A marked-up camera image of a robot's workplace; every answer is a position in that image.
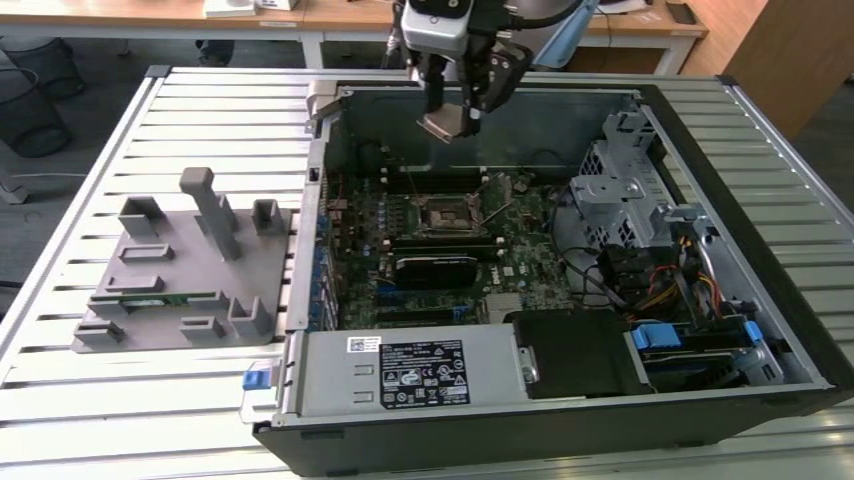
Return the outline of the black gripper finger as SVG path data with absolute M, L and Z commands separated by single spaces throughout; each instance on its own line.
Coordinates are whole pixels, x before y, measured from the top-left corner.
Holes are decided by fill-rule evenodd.
M 495 41 L 470 50 L 459 62 L 463 98 L 461 136 L 481 130 L 481 117 L 510 100 L 534 58 L 533 51 L 513 42 Z
M 409 76 L 415 81 L 426 95 L 426 107 L 423 116 L 438 112 L 445 104 L 445 70 L 449 60 L 442 55 L 410 52 Z

